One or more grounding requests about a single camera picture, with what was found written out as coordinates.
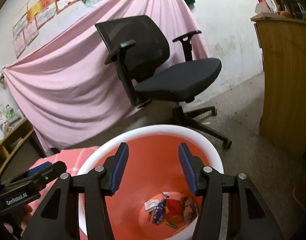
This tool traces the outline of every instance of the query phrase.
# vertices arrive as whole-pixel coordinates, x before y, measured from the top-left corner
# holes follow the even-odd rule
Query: metal screw
[[[95,167],[95,171],[97,171],[97,172],[101,172],[101,171],[103,171],[104,170],[104,167],[103,166],[97,166],[97,167]]]
[[[62,174],[61,174],[61,179],[67,179],[68,176],[69,176],[68,173],[66,173],[66,172],[65,172],[65,173],[62,173]]]
[[[245,173],[242,173],[242,172],[238,174],[238,177],[239,177],[240,179],[246,179],[246,178],[247,178],[246,174],[245,174]]]
[[[212,169],[210,166],[205,166],[205,167],[203,168],[203,171],[209,173],[209,172],[213,171],[213,169]]]

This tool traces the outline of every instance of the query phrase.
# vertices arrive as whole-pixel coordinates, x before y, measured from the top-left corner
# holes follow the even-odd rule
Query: chair seat cushion
[[[217,58],[204,58],[173,65],[135,86],[143,99],[183,102],[208,88],[222,68]]]

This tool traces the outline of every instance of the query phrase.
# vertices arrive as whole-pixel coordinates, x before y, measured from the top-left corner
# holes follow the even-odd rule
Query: wooden cabinet
[[[306,150],[306,22],[251,20],[256,22],[265,70],[260,135],[301,157]]]
[[[0,174],[33,132],[33,126],[25,118],[0,141]]]

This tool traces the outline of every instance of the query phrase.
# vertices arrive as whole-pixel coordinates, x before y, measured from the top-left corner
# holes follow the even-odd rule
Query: concrete floor
[[[218,150],[226,174],[246,173],[276,218],[285,239],[289,239],[303,220],[305,213],[293,200],[292,191],[306,173],[306,159],[294,160],[258,134],[263,110],[264,73],[211,99],[202,106],[217,107],[216,117],[200,116],[201,122],[225,134],[233,144],[222,148],[221,141],[206,136]],[[145,109],[117,123],[109,130],[71,148],[102,145],[116,135],[140,126],[165,123],[172,116],[173,104],[154,102]],[[190,105],[184,109],[194,109]],[[32,165],[38,155],[32,149],[21,151],[8,167],[6,174],[19,173]],[[228,217],[228,198],[223,199],[221,237],[225,239]]]
[[[221,141],[206,136],[218,150],[224,172],[246,173],[257,187],[276,218],[285,239],[289,239],[305,217],[292,192],[306,173],[306,159],[294,160],[259,136],[264,100],[264,73],[211,99],[201,106],[214,105],[216,117],[197,118],[232,140],[223,150]],[[221,237],[226,238],[228,196],[223,198]]]

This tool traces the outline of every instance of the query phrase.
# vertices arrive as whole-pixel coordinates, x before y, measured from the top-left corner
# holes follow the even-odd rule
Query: chair base
[[[204,114],[208,111],[212,111],[212,116],[217,115],[217,110],[215,106],[203,107],[197,110],[189,111],[187,113],[183,112],[183,108],[180,105],[173,108],[173,114],[175,117],[176,125],[180,125],[184,127],[191,127],[191,128],[200,130],[202,132],[205,132],[223,141],[222,143],[223,148],[226,150],[229,149],[232,145],[232,141],[230,141],[226,136],[222,135],[221,133],[193,119],[194,117],[197,117],[200,114]]]

